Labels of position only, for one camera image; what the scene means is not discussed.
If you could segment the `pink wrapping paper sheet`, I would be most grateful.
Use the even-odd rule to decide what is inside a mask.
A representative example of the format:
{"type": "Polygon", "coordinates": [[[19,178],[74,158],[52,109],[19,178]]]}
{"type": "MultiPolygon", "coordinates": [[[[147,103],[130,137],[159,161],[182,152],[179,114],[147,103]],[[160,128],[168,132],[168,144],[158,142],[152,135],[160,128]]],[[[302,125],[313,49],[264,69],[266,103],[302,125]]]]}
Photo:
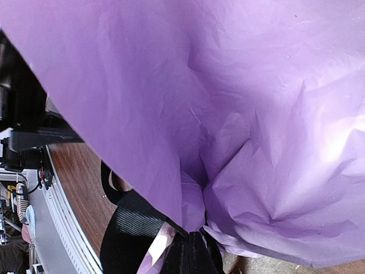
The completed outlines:
{"type": "Polygon", "coordinates": [[[1,30],[112,188],[220,252],[364,258],[363,1],[2,1],[1,30]]]}

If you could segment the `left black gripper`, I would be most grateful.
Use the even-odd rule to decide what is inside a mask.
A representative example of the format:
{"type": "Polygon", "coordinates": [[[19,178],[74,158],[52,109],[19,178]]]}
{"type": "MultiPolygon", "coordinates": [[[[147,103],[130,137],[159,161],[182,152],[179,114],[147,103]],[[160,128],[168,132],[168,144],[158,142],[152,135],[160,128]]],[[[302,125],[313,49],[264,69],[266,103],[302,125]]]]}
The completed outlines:
{"type": "Polygon", "coordinates": [[[1,33],[1,167],[8,171],[40,169],[41,148],[49,144],[81,143],[82,138],[61,114],[47,110],[47,94],[39,80],[1,33]]]}

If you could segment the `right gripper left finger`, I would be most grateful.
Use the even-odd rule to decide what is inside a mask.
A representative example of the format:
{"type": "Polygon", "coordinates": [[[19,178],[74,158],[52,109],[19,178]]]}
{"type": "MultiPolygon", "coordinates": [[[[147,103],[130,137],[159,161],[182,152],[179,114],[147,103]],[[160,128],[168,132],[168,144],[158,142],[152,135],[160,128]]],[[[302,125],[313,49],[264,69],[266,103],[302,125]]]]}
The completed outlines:
{"type": "Polygon", "coordinates": [[[185,237],[175,234],[164,260],[164,274],[188,273],[188,242],[185,237]]]}

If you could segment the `black printed ribbon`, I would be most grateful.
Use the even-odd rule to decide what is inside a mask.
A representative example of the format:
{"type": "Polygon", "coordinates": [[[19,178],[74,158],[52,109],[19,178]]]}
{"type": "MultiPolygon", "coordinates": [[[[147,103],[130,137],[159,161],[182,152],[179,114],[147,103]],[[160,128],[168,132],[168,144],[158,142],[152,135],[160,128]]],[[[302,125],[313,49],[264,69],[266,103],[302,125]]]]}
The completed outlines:
{"type": "Polygon", "coordinates": [[[109,181],[117,176],[102,163],[101,181],[109,201],[117,206],[107,226],[100,248],[103,273],[137,273],[148,248],[152,246],[163,224],[170,224],[188,242],[189,234],[171,219],[154,209],[136,191],[119,192],[109,181]]]}

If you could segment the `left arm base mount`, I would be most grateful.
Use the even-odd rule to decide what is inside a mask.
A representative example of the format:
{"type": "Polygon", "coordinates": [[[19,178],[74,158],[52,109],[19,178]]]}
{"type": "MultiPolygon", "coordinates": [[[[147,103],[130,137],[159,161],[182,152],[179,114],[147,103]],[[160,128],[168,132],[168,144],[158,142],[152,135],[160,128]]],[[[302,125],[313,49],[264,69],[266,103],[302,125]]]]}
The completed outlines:
{"type": "Polygon", "coordinates": [[[36,148],[31,158],[32,169],[37,169],[39,180],[46,190],[52,186],[54,169],[51,163],[51,157],[47,146],[36,148]]]}

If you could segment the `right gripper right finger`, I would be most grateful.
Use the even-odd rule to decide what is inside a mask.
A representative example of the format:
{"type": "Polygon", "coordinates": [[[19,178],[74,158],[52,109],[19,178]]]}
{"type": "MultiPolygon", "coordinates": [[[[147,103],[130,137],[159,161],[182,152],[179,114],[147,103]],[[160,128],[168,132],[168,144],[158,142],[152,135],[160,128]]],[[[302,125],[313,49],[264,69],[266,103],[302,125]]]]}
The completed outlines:
{"type": "Polygon", "coordinates": [[[189,234],[189,273],[224,273],[219,247],[214,238],[205,231],[189,234]]]}

